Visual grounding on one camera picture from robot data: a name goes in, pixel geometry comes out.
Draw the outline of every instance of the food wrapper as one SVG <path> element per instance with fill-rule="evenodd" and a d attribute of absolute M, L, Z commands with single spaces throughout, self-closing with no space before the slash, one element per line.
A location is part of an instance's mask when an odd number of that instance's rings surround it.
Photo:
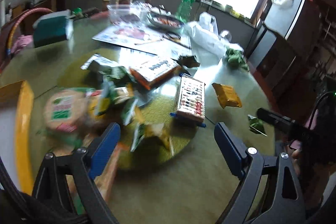
<path fill-rule="evenodd" d="M 130 72 L 141 85 L 147 90 L 151 90 L 153 85 L 169 77 L 179 68 L 179 64 L 174 60 L 155 56 L 142 64 L 130 68 Z"/>
<path fill-rule="evenodd" d="M 124 66 L 102 57 L 100 54 L 92 55 L 81 69 L 90 70 L 97 74 L 98 81 L 113 81 L 116 86 L 125 86 L 127 83 L 136 83 Z"/>
<path fill-rule="evenodd" d="M 81 69 L 99 72 L 116 66 L 118 66 L 117 62 L 102 57 L 100 54 L 94 54 L 84 63 L 83 66 L 81 66 Z"/>
<path fill-rule="evenodd" d="M 127 100 L 123 110 L 121 111 L 120 117 L 123 121 L 123 125 L 126 126 L 128 125 L 133 116 L 134 116 L 134 109 L 137 105 L 138 99 L 132 97 L 131 99 Z"/>
<path fill-rule="evenodd" d="M 145 141 L 147 138 L 157 138 L 158 140 L 160 140 L 161 144 L 167 150 L 170 150 L 172 155 L 174 155 L 171 137 L 169 136 L 169 133 L 167 132 L 167 128 L 165 127 L 164 123 L 138 123 L 134 131 L 133 143 L 130 151 L 134 152 L 139 144 Z"/>
<path fill-rule="evenodd" d="M 205 127 L 205 101 L 204 101 L 205 84 L 189 75 L 181 75 L 181 84 L 179 96 L 176 102 L 176 111 L 171 113 L 173 117 L 197 123 Z"/>
<path fill-rule="evenodd" d="M 115 88 L 115 98 L 113 99 L 113 104 L 120 105 L 132 97 L 134 97 L 134 93 L 131 84 L 127 84 L 127 86 L 120 88 Z"/>
<path fill-rule="evenodd" d="M 250 122 L 250 131 L 254 134 L 261 134 L 267 137 L 262 120 L 258 119 L 257 117 L 253 117 L 252 115 L 247 115 L 247 117 Z"/>
<path fill-rule="evenodd" d="M 90 107 L 98 102 L 101 90 L 92 88 L 63 89 L 49 98 L 44 108 L 46 128 L 40 133 L 53 143 L 78 148 L 91 128 Z"/>
<path fill-rule="evenodd" d="M 232 86 L 217 83 L 213 83 L 212 86 L 215 89 L 218 102 L 222 108 L 225 108 L 226 106 L 242 107 L 240 98 Z"/>

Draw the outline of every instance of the pink cloth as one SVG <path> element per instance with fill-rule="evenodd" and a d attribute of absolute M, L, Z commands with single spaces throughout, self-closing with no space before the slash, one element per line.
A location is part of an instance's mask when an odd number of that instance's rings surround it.
<path fill-rule="evenodd" d="M 10 52 L 14 55 L 17 55 L 24 47 L 28 45 L 29 47 L 33 47 L 34 45 L 32 42 L 33 42 L 32 35 L 22 35 L 15 41 Z"/>

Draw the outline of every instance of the paper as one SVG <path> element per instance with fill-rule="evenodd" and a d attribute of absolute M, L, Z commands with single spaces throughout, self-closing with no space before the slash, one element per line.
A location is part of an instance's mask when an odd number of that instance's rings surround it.
<path fill-rule="evenodd" d="M 163 37 L 163 33 L 148 27 L 136 27 L 132 25 L 114 25 L 106 28 L 92 39 L 132 48 L 142 52 L 148 52 L 159 56 L 178 60 L 180 55 L 191 55 L 190 39 L 187 35 L 181 36 L 181 44 L 163 38 L 161 41 L 135 45 L 147 40 L 155 40 Z"/>

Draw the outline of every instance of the cardboard box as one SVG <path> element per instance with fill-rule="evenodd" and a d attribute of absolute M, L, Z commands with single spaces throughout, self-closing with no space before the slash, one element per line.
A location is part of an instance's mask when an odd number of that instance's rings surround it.
<path fill-rule="evenodd" d="M 29 195 L 34 185 L 29 153 L 33 102 L 27 81 L 0 88 L 0 156 L 15 186 Z"/>

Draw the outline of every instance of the blue gripper pad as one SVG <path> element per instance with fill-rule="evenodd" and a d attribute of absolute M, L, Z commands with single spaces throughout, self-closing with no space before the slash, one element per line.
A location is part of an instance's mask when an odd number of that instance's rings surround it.
<path fill-rule="evenodd" d="M 232 175 L 240 180 L 243 179 L 245 176 L 244 167 L 247 164 L 247 147 L 241 139 L 229 131 L 223 122 L 216 124 L 214 137 Z"/>
<path fill-rule="evenodd" d="M 103 173 L 119 139 L 120 126 L 117 123 L 111 123 L 104 133 L 100 137 L 95 138 L 89 145 L 89 152 L 90 150 L 93 151 L 88 174 L 91 179 L 95 179 L 95 177 Z"/>

